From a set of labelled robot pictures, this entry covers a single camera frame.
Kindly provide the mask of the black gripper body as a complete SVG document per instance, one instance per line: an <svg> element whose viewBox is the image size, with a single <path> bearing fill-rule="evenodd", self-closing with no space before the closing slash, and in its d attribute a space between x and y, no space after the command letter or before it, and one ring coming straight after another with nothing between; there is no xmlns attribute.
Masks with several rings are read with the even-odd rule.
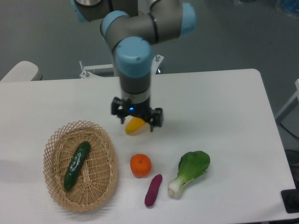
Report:
<svg viewBox="0 0 299 224"><path fill-rule="evenodd" d="M150 111L150 92L143 92L139 94L132 94L128 92L122 92L122 109L123 114L121 121L129 115L134 117L144 117L149 114Z"/></svg>

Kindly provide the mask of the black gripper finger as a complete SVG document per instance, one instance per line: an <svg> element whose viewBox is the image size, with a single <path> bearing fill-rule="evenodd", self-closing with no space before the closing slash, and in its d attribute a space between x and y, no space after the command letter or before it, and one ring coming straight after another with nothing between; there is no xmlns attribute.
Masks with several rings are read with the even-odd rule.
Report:
<svg viewBox="0 0 299 224"><path fill-rule="evenodd" d="M130 115L130 101L114 97L111 103L111 114L117 116L121 124L124 124L125 118Z"/></svg>
<svg viewBox="0 0 299 224"><path fill-rule="evenodd" d="M150 108L149 114L146 116L146 122L150 126L150 131L153 132L155 127L162 127L163 124L163 109Z"/></svg>

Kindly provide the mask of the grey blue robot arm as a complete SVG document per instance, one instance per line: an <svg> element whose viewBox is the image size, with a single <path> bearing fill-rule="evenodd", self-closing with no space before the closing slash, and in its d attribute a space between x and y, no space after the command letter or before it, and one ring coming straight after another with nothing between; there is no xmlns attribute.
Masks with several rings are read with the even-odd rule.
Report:
<svg viewBox="0 0 299 224"><path fill-rule="evenodd" d="M142 119L151 128L163 124L162 108L150 106L154 44L191 34L197 25L192 4L178 0L151 0L149 12L139 13L136 0L73 0L80 21L100 20L100 32L120 79L121 98L114 98L111 113L124 121Z"/></svg>

